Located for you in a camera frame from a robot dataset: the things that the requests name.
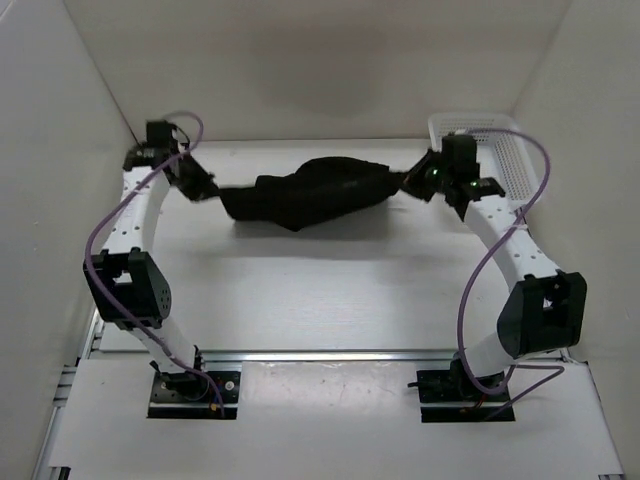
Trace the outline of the black shorts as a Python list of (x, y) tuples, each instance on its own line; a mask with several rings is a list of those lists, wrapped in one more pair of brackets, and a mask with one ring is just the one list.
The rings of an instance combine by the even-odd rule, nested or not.
[(220, 199), (239, 222), (268, 222), (297, 232), (386, 201), (404, 174), (352, 157), (311, 159), (286, 176), (260, 175), (252, 186), (224, 187)]

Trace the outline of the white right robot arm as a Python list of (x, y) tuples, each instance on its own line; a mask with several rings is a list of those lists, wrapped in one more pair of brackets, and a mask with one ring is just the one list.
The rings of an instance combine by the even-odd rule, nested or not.
[(499, 183), (481, 177), (475, 154), (456, 159), (429, 150), (409, 170), (403, 189), (425, 201), (442, 195), (486, 246), (480, 264), (494, 262), (509, 290), (494, 332), (470, 347), (459, 347), (462, 366), (449, 375), (455, 396), (470, 400), (484, 389), (485, 378), (523, 358), (578, 343), (587, 294), (585, 278), (578, 272), (563, 271), (542, 252)]

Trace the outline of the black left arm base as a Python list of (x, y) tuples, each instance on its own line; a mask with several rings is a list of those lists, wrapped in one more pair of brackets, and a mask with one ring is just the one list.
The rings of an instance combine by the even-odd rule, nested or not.
[(216, 384), (223, 403), (220, 408), (215, 391), (204, 379), (186, 383), (154, 375), (149, 396), (147, 417), (171, 420), (235, 420), (241, 386), (239, 370), (208, 371)]

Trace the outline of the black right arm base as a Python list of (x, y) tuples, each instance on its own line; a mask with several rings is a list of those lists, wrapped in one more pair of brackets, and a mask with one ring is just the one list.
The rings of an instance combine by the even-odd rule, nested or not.
[(420, 403), (421, 422), (425, 424), (455, 424), (484, 422), (514, 422), (509, 390), (487, 396), (473, 385), (459, 386), (449, 370), (418, 370), (416, 379), (407, 384), (416, 390)]

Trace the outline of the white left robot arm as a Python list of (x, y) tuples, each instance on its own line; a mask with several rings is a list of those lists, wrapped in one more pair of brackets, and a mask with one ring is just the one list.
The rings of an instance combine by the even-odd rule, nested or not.
[(83, 271), (100, 318), (140, 341), (160, 376), (188, 400), (206, 395), (202, 355), (171, 318), (172, 292), (152, 257), (161, 207), (174, 187), (191, 201), (217, 194), (212, 175), (173, 147), (137, 146), (123, 164), (120, 203), (87, 240)]

